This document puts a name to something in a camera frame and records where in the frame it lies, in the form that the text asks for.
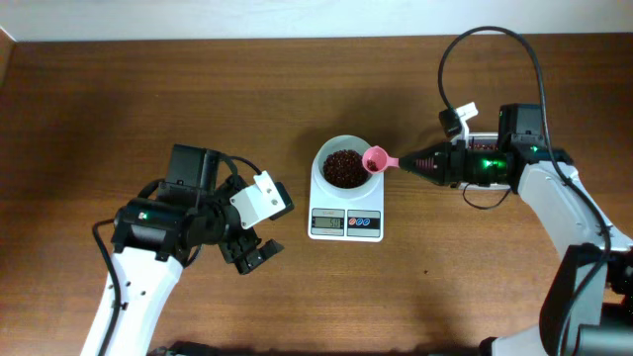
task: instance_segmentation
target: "white scale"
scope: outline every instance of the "white scale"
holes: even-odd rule
[[[341,135],[326,142],[313,162],[310,183],[308,236],[313,239],[379,242],[385,226],[385,178],[372,174],[360,187],[337,188],[323,177],[327,157],[341,149],[353,149],[360,155],[370,148],[362,138]]]

